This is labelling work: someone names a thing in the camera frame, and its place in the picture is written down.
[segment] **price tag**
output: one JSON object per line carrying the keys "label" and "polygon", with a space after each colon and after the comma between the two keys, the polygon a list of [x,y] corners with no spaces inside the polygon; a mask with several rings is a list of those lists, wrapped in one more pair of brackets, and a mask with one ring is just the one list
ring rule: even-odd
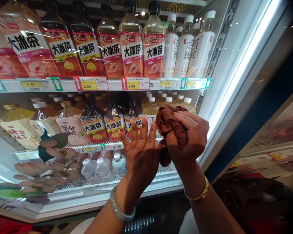
{"label": "price tag", "polygon": [[106,77],[74,76],[73,79],[78,91],[108,90]]}

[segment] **iced tea bottle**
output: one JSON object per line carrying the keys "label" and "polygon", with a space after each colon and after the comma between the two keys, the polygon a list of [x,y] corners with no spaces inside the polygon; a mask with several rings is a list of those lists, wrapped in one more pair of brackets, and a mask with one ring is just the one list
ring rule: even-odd
{"label": "iced tea bottle", "polygon": [[94,107],[93,101],[86,101],[86,110],[81,115],[81,123],[92,143],[100,144],[108,141],[108,135],[102,116]]}
{"label": "iced tea bottle", "polygon": [[36,150],[40,136],[29,124],[35,112],[25,110],[19,104],[3,105],[7,113],[3,116],[0,126],[28,150]]}
{"label": "iced tea bottle", "polygon": [[120,108],[116,106],[115,101],[109,102],[110,107],[107,109],[104,122],[110,140],[120,141],[118,130],[126,135],[124,115]]}
{"label": "iced tea bottle", "polygon": [[56,122],[62,132],[69,133],[68,142],[71,145],[85,145],[90,143],[85,129],[80,122],[83,111],[73,107],[70,101],[61,102],[61,106],[63,110],[57,117]]}
{"label": "iced tea bottle", "polygon": [[130,139],[131,139],[131,131],[132,131],[130,120],[133,120],[137,123],[138,134],[140,135],[140,128],[142,126],[141,116],[142,116],[142,113],[136,108],[135,101],[131,100],[130,105],[129,105],[129,109],[128,109],[127,113],[125,114],[125,123],[126,123],[127,134]]}
{"label": "iced tea bottle", "polygon": [[29,124],[35,129],[35,131],[42,136],[47,130],[48,136],[54,136],[61,133],[62,130],[56,123],[56,118],[60,114],[58,110],[47,108],[45,102],[35,102],[33,106],[37,109],[36,113],[31,117]]}

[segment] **peach drink bottle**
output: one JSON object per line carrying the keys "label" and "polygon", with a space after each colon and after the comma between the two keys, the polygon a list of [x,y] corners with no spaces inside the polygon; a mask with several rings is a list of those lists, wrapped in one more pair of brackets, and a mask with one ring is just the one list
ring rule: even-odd
{"label": "peach drink bottle", "polygon": [[0,126],[28,150],[36,150],[40,136],[29,124],[35,112],[25,110],[19,104],[3,105],[8,112],[3,116]]}
{"label": "peach drink bottle", "polygon": [[162,77],[165,47],[165,28],[159,15],[159,2],[150,2],[149,19],[143,28],[144,76],[155,80]]}
{"label": "peach drink bottle", "polygon": [[125,0],[126,15],[119,25],[121,53],[126,77],[143,76],[142,27],[133,0]]}
{"label": "peach drink bottle", "polygon": [[30,77],[62,78],[43,36],[41,20],[25,3],[9,0],[0,8],[0,30]]}
{"label": "peach drink bottle", "polygon": [[60,126],[62,132],[69,133],[68,141],[72,145],[84,145],[90,143],[84,130],[80,117],[82,110],[72,106],[70,101],[61,102],[63,110],[56,118],[56,122]]}
{"label": "peach drink bottle", "polygon": [[102,48],[105,74],[107,78],[124,76],[124,68],[120,51],[120,35],[116,23],[113,20],[113,11],[108,4],[101,4],[102,20],[97,32]]}

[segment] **yellow price label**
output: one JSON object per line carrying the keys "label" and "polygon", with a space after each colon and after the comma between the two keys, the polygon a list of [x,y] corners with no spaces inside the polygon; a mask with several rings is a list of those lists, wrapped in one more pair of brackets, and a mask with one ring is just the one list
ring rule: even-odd
{"label": "yellow price label", "polygon": [[127,89],[128,90],[140,89],[140,81],[128,81],[127,80]]}
{"label": "yellow price label", "polygon": [[98,90],[96,81],[81,80],[81,87],[83,90]]}

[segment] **hand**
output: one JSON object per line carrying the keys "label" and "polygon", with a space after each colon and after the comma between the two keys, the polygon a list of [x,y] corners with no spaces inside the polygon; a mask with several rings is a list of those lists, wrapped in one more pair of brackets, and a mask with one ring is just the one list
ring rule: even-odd
{"label": "hand", "polygon": [[187,144],[178,146],[174,131],[167,134],[169,156],[176,168],[190,165],[203,153],[209,130],[208,121],[186,111],[174,112],[174,117],[186,128]]}

